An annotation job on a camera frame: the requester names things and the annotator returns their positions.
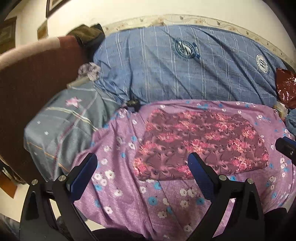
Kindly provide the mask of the purple floral bed sheet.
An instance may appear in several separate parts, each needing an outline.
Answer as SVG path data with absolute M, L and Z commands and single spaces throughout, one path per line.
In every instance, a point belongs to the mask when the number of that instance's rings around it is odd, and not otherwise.
M 144 105 L 136 113 L 118 109 L 92 136 L 88 153 L 97 156 L 97 168 L 75 206 L 104 227 L 127 228 L 153 240 L 186 240 L 206 213 L 206 200 L 193 178 L 139 180 L 133 169 L 145 125 L 155 109 L 167 113 L 212 111 L 239 114 L 263 138 L 269 154 L 267 167 L 226 176 L 231 181 L 254 180 L 264 212 L 279 208 L 295 195 L 295 167 L 275 149 L 278 138 L 293 138 L 278 112 L 245 102 L 170 100 Z

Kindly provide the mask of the small yellow wall sign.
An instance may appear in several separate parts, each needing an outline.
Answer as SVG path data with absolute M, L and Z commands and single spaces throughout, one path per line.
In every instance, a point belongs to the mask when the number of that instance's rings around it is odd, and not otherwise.
M 48 24 L 47 20 L 43 22 L 43 24 L 40 25 L 37 29 L 37 39 L 46 39 L 48 37 Z

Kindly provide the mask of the blue plaid quilt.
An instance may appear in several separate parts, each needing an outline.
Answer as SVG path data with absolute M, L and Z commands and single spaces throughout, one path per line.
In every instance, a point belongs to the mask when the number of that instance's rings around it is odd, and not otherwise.
M 174 99 L 272 106 L 284 64 L 247 37 L 210 27 L 171 25 L 109 35 L 93 56 L 95 84 L 119 103 Z

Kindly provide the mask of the framed wall picture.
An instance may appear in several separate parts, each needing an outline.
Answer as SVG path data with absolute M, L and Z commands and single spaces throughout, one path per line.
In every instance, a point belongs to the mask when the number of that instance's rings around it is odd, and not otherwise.
M 49 18 L 60 7 L 69 2 L 69 0 L 47 0 L 46 4 L 46 18 Z

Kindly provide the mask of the blue crumpled cloth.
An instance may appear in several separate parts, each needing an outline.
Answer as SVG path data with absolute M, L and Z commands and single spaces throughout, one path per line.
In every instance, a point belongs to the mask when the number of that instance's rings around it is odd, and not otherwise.
M 296 114 L 293 111 L 291 111 L 287 115 L 285 119 L 285 124 L 288 131 L 295 136 L 296 135 Z

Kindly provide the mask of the maroon pink floral garment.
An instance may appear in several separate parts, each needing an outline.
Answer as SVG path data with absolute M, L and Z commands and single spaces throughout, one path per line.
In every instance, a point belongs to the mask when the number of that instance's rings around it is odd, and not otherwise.
M 269 163 L 263 138 L 239 114 L 155 109 L 145 125 L 133 169 L 142 181 L 191 179 L 191 153 L 226 176 L 262 169 Z

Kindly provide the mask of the olive green cloth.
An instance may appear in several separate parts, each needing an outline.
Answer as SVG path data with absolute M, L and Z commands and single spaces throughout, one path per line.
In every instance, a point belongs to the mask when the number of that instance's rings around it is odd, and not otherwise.
M 79 25 L 72 29 L 67 36 L 73 36 L 81 47 L 90 47 L 93 45 L 101 44 L 105 39 L 105 33 L 100 24 L 87 26 Z

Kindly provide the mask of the brown wooden headboard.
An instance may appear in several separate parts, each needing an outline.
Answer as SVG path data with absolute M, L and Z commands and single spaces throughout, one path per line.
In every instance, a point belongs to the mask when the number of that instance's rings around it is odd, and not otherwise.
M 52 37 L 1 54 L 1 160 L 26 183 L 40 179 L 23 147 L 26 125 L 77 77 L 87 55 L 73 36 Z

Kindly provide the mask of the lilac crumpled cloth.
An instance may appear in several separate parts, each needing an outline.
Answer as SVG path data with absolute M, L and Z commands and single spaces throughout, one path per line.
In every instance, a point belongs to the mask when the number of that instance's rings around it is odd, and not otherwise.
M 83 64 L 78 69 L 78 77 L 88 77 L 95 81 L 100 77 L 101 67 L 93 62 Z

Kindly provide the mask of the grey star pillow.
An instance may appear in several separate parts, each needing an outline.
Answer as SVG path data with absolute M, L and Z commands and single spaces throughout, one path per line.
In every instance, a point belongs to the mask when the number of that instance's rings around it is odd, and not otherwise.
M 119 109 L 114 99 L 87 82 L 56 94 L 28 123 L 23 145 L 46 181 L 68 174 L 92 135 Z

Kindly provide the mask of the black power plug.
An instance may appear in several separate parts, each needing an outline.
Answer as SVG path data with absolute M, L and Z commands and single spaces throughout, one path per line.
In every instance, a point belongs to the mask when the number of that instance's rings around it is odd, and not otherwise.
M 135 99 L 135 100 L 129 100 L 126 102 L 126 107 L 125 107 L 128 111 L 131 111 L 132 113 L 136 113 L 140 110 L 141 108 L 141 104 L 139 102 L 139 100 Z

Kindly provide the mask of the dark red plastic bag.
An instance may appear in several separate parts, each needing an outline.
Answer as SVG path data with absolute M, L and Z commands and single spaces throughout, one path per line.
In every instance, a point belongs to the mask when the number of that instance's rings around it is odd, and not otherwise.
M 277 68 L 275 83 L 278 99 L 289 108 L 295 108 L 295 73 Z

